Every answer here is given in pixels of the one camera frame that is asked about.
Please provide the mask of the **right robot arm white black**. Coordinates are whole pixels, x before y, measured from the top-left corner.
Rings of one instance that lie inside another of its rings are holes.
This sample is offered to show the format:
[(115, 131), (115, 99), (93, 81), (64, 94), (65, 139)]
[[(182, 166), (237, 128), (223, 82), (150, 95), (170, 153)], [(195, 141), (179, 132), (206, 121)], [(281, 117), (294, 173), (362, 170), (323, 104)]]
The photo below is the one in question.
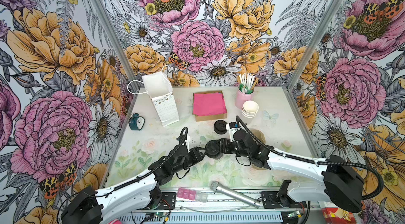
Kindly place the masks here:
[[(286, 180), (278, 192), (280, 200), (295, 202), (331, 202), (348, 212), (358, 213), (365, 200), (378, 196), (384, 188), (382, 175), (365, 164), (346, 162), (337, 155), (329, 158), (314, 158), (281, 151), (261, 142), (247, 125), (236, 117), (236, 122), (226, 123), (229, 138), (220, 140), (221, 154), (245, 157), (258, 168), (286, 171), (308, 179), (306, 183)], [(364, 180), (356, 169), (367, 170), (377, 179), (377, 187), (363, 193)]]

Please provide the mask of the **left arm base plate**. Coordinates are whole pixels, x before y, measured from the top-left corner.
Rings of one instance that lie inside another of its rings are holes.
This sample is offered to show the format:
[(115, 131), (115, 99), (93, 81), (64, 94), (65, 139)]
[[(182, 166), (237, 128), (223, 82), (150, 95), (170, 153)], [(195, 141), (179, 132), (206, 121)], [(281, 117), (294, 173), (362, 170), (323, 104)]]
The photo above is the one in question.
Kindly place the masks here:
[(151, 192), (151, 202), (148, 204), (147, 208), (150, 210), (174, 210), (176, 196), (177, 193), (175, 192)]

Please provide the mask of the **black plastic cup lid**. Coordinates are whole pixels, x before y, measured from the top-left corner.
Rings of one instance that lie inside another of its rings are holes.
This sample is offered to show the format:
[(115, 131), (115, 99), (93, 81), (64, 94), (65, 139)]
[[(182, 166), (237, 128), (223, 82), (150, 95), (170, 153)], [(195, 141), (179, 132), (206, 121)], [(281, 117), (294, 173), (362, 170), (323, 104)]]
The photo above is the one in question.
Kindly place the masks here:
[(220, 142), (216, 140), (207, 142), (207, 144), (205, 145), (205, 154), (211, 159), (219, 160), (223, 156), (223, 153), (220, 149)]

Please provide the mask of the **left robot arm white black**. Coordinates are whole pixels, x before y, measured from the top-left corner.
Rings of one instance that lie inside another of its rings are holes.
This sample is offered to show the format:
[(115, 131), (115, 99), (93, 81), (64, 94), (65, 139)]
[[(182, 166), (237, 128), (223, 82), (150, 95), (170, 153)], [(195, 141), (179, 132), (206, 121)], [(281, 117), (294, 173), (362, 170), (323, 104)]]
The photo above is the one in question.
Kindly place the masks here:
[(205, 157), (203, 147), (188, 147), (188, 138), (188, 128), (184, 127), (178, 144), (167, 156), (131, 179), (103, 189), (88, 186), (81, 190), (61, 213), (61, 223), (108, 224), (132, 210), (155, 208), (162, 198), (160, 186)]

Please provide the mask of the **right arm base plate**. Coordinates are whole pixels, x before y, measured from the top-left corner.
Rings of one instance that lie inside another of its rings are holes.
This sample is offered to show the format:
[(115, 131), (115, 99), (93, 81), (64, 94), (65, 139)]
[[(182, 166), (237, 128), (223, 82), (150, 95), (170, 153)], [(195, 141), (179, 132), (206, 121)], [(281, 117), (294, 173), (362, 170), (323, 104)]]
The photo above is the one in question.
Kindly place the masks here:
[(287, 195), (278, 195), (278, 191), (262, 191), (261, 202), (265, 209), (306, 209), (307, 203), (295, 202)]

